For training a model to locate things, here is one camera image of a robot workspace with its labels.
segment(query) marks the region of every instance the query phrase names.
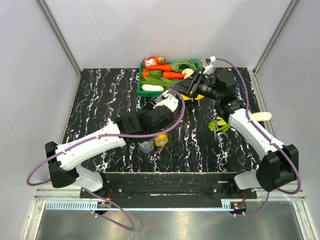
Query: green crate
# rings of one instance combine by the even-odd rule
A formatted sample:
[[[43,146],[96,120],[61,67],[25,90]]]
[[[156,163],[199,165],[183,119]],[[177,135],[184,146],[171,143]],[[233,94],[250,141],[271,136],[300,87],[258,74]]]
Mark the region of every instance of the green crate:
[[[193,63],[196,66],[196,68],[199,69],[199,63],[197,61],[194,61]],[[182,65],[179,69],[184,70],[187,68],[189,68],[187,65]],[[140,69],[139,69],[138,94],[140,94],[141,97],[158,97],[160,94],[163,93],[163,91],[143,91],[142,90],[141,84],[140,84],[140,81],[142,78],[142,76],[141,76],[142,69],[143,69],[143,65],[141,62]]]

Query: gray floor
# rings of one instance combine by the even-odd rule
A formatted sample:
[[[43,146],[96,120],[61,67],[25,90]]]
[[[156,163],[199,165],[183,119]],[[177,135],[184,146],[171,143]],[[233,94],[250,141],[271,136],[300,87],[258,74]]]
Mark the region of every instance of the gray floor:
[[[258,206],[250,202],[250,208]],[[106,215],[121,223],[119,211]],[[303,239],[292,205],[269,202],[253,216],[233,218],[225,212],[131,211],[136,229],[124,230],[89,212],[45,210],[37,240],[300,240]]]

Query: marble table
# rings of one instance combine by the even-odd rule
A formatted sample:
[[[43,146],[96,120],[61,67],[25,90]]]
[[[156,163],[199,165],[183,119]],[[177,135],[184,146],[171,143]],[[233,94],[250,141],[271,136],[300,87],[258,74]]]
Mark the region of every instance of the marble table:
[[[222,70],[216,68],[217,75]],[[249,92],[250,110],[259,112],[258,102],[246,68],[239,68]],[[237,96],[244,100],[244,88],[238,82]],[[141,109],[149,100],[137,93],[138,68],[84,69],[63,143],[69,143],[104,127],[127,111]],[[254,170],[260,160],[249,143],[233,128],[226,133],[214,133],[208,124],[217,116],[214,101],[203,98],[186,101],[186,113],[176,129],[171,131],[169,143],[154,146],[151,153],[139,150],[137,143],[115,148],[84,161],[82,166],[102,173],[107,172],[240,172]]]

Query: robotic arm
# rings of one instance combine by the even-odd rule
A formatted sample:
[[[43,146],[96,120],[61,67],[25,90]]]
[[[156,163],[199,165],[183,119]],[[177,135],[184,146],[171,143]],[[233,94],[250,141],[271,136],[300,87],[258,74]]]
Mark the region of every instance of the robotic arm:
[[[231,71],[222,71],[214,81],[211,80],[208,74],[212,72],[212,62],[215,60],[215,57],[205,59],[202,70],[195,71],[190,77],[171,87],[191,98],[200,94],[215,100],[218,115],[248,140],[262,160],[258,170],[239,173],[225,184],[224,191],[231,196],[248,188],[263,188],[271,192],[294,181],[297,176],[280,150],[285,152],[298,169],[297,148],[294,145],[286,146],[274,138],[250,113],[246,112],[245,106],[236,97],[237,82]],[[109,121],[105,127],[88,136],[61,145],[48,142],[45,145],[48,158],[55,153],[63,152],[48,162],[52,186],[63,188],[73,184],[92,192],[101,191],[107,185],[104,178],[100,173],[83,168],[80,164],[104,151],[132,142],[143,142],[150,138],[99,136],[158,133],[173,121],[173,112],[177,106],[178,100],[165,91],[156,100],[149,101],[143,110],[127,112],[124,116],[117,118],[114,122]]]

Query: orange carrot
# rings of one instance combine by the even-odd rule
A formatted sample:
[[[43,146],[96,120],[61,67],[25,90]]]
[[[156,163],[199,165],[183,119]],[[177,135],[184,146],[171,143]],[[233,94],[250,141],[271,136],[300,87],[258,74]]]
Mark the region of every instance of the orange carrot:
[[[141,76],[142,78],[145,78],[146,76],[148,76],[148,74],[149,74],[149,71],[145,70],[145,71],[142,71]]]
[[[163,77],[165,79],[184,79],[185,75],[178,72],[166,71],[163,73]]]
[[[163,64],[163,65],[147,66],[146,69],[148,69],[148,70],[161,70],[164,72],[170,72],[171,65],[170,64]]]

